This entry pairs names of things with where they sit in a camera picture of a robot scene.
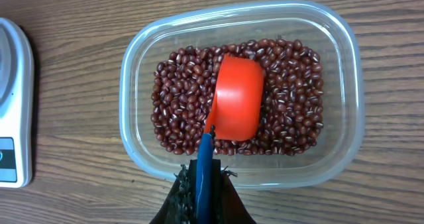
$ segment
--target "brown wooden tabletop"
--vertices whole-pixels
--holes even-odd
[[[125,49],[157,19],[247,1],[264,0],[0,0],[40,60],[35,177],[0,190],[0,223],[148,223],[172,183],[140,170],[121,142]],[[312,1],[359,42],[362,148],[324,184],[239,190],[243,203],[258,223],[424,222],[424,0]]]

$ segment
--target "container rim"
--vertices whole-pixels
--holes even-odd
[[[364,136],[365,131],[365,104],[364,104],[364,89],[363,89],[363,81],[362,81],[362,64],[360,59],[360,50],[358,44],[356,42],[353,30],[349,27],[347,22],[332,9],[315,3],[311,1],[304,0],[282,0],[282,1],[262,1],[262,2],[251,2],[251,3],[241,3],[236,5],[226,5],[222,7],[214,7],[209,9],[202,9],[197,11],[191,11],[187,13],[182,13],[179,15],[174,15],[171,17],[166,17],[163,19],[159,19],[145,26],[132,40],[129,44],[121,66],[121,80],[119,87],[119,128],[121,131],[121,138],[123,140],[123,144],[125,150],[128,155],[132,158],[132,160],[145,172],[160,178],[166,178],[170,180],[174,180],[175,176],[168,172],[164,172],[152,167],[152,163],[146,160],[143,155],[139,152],[135,152],[137,150],[131,135],[130,130],[130,121],[129,121],[129,89],[130,89],[130,78],[131,78],[131,62],[134,60],[136,49],[146,40],[150,31],[158,28],[160,25],[172,22],[172,21],[181,21],[187,19],[198,18],[199,16],[204,15],[214,15],[219,13],[230,13],[232,11],[239,11],[241,9],[257,9],[259,7],[267,8],[267,7],[287,7],[287,6],[302,6],[302,7],[311,7],[312,9],[318,10],[321,13],[327,15],[332,18],[340,28],[346,34],[346,37],[349,40],[349,46],[352,50],[352,59],[354,60],[354,79],[356,81],[355,88],[355,101],[356,101],[356,124],[354,127],[354,138],[352,140],[352,145],[347,151],[344,158],[342,158],[336,165],[326,170],[323,173],[316,175],[316,177],[309,182],[298,182],[296,186],[291,183],[284,184],[262,184],[255,186],[237,186],[238,188],[250,188],[250,189],[271,189],[271,188],[298,188],[303,186],[312,186],[316,184],[320,184],[325,182],[337,174],[342,172],[354,159],[356,156],[360,145],[362,144],[362,138]]]

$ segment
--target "scale platform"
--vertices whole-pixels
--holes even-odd
[[[31,118],[34,58],[24,32],[0,18],[0,187],[32,178]]]

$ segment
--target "red plastic cup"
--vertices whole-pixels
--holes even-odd
[[[264,75],[259,64],[226,55],[219,70],[205,133],[215,125],[217,139],[243,141],[254,137],[263,86]]]

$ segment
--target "plastic container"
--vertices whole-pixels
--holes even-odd
[[[238,174],[238,188],[296,188],[324,182],[355,157],[364,135],[364,92],[359,48],[352,29],[334,11],[308,1],[269,1],[194,11],[156,21],[142,29],[124,56],[119,121],[129,156],[154,176],[175,179],[192,156],[168,153],[155,139],[150,121],[153,71],[171,51],[249,39],[300,39],[321,55],[324,67],[323,118],[318,145],[295,156],[224,156],[222,167]]]

